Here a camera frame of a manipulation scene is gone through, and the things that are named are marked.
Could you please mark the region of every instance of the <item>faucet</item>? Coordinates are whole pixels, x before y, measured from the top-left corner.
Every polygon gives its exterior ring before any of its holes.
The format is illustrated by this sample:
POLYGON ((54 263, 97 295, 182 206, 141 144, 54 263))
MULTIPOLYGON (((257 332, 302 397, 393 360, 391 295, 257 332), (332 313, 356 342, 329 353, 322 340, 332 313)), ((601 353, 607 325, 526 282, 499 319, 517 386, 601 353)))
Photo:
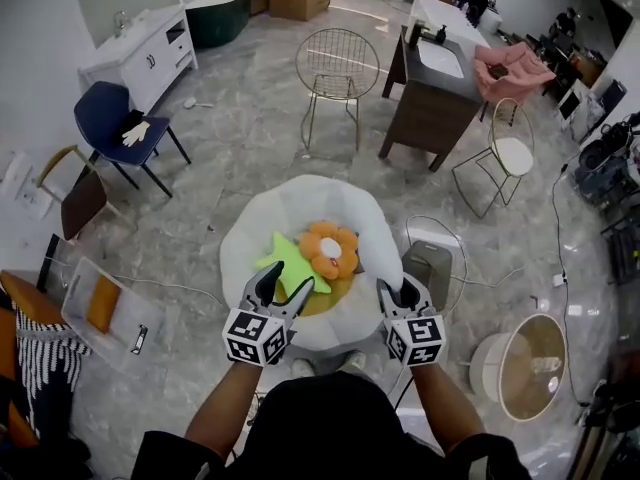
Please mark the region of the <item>faucet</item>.
POLYGON ((125 29, 131 26, 131 19, 124 11, 118 11, 113 15, 113 32, 116 37, 122 36, 125 29))

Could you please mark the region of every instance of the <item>plush toy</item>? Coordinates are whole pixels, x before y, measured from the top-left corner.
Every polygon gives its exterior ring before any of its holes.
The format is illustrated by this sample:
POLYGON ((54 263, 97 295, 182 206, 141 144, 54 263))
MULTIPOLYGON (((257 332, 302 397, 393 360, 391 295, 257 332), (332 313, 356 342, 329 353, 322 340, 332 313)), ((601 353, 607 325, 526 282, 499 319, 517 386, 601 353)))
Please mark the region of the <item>plush toy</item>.
POLYGON ((280 274, 280 282, 284 291, 291 296, 305 279, 313 277, 316 281, 314 291, 331 293, 331 287, 311 268, 311 264, 301 254, 296 244, 287 240, 282 233, 273 234, 273 252, 269 256, 256 261, 257 268, 264 268, 276 261, 284 261, 284 270, 280 274))
POLYGON ((346 279, 358 267, 358 237, 332 222, 314 222, 299 238, 302 256, 326 279, 346 279))

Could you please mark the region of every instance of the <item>black and white marker cube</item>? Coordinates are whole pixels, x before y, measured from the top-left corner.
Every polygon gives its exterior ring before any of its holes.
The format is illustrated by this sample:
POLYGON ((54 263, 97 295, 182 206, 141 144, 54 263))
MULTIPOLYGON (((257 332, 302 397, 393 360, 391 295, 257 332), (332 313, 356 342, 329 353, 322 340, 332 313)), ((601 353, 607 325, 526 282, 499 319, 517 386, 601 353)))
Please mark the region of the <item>black and white marker cube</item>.
POLYGON ((440 315, 391 321, 387 346, 403 366, 435 363, 446 342, 440 315))
POLYGON ((229 313, 222 337, 233 359, 266 366, 287 344, 285 321, 273 316, 234 308, 229 313))

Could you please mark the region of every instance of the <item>gold metal chair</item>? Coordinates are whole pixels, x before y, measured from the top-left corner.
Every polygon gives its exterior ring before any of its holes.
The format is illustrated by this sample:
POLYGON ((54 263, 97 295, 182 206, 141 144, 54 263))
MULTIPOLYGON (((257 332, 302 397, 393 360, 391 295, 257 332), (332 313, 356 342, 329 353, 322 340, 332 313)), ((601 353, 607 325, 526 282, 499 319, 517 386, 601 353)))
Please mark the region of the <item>gold metal chair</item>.
POLYGON ((511 98, 505 98, 500 100, 493 113, 493 122, 491 123, 491 129, 489 130, 489 147, 482 150, 477 155, 474 155, 464 162, 456 165, 452 169, 453 178, 456 182, 456 186, 458 187, 458 192, 460 192, 464 202, 467 203, 467 206, 479 219, 482 219, 498 196, 502 198, 502 202, 505 206, 509 205, 513 199, 513 195, 520 186, 522 178, 533 167, 534 158, 535 139, 531 121, 529 121, 529 117, 517 101, 511 98), (502 171, 504 171, 505 179, 501 184, 498 184, 489 170, 480 163, 481 160, 484 160, 491 155, 496 158, 502 171), (495 196, 493 196, 489 205, 482 212, 478 212, 469 202, 462 191, 462 188, 460 188, 458 175, 456 174, 456 169, 459 169, 464 164, 474 159, 476 165, 489 175, 493 184, 498 188, 495 196), (509 199, 506 199, 502 189, 509 178, 517 178, 518 182, 516 183, 513 192, 511 192, 509 199))
POLYGON ((380 60, 364 37, 342 28, 328 28, 307 37, 296 53, 296 71, 311 91, 309 108, 300 124, 305 147, 311 146, 318 96, 346 101, 345 109, 356 123, 356 150, 360 147, 360 98, 368 93, 380 75, 380 60), (356 115, 349 111, 349 100, 356 100, 356 115), (309 137, 305 122, 311 114, 309 137))
POLYGON ((95 167, 87 160, 78 146, 68 146, 58 151, 42 170, 40 177, 36 182, 36 187, 44 190, 55 201, 60 204, 60 217, 62 219, 62 232, 67 242, 74 243, 73 239, 82 231, 82 229, 104 208, 107 208, 128 227, 133 230, 137 226, 132 224, 115 206, 107 199, 107 193, 104 183, 95 167), (80 157, 89 169, 89 172, 78 181, 69 193, 64 197, 60 197, 53 190, 44 184, 44 180, 49 176, 51 171, 65 158, 69 153, 75 153, 80 157))

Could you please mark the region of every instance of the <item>green star plush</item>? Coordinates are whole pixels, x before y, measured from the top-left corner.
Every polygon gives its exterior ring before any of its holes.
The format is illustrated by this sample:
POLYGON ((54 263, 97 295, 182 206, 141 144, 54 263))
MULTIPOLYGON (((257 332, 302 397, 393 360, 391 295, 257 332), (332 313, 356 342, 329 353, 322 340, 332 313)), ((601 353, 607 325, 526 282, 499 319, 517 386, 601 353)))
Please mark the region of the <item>green star plush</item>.
POLYGON ((256 261, 257 268, 264 268, 276 261, 284 261, 284 270, 280 274, 280 282, 284 286, 287 296, 296 291, 305 279, 313 277, 316 284, 313 290, 318 293, 331 293, 331 287, 317 274, 309 263, 300 254, 298 246, 287 240, 282 233, 276 231, 273 233, 273 252, 269 256, 260 258, 256 261))

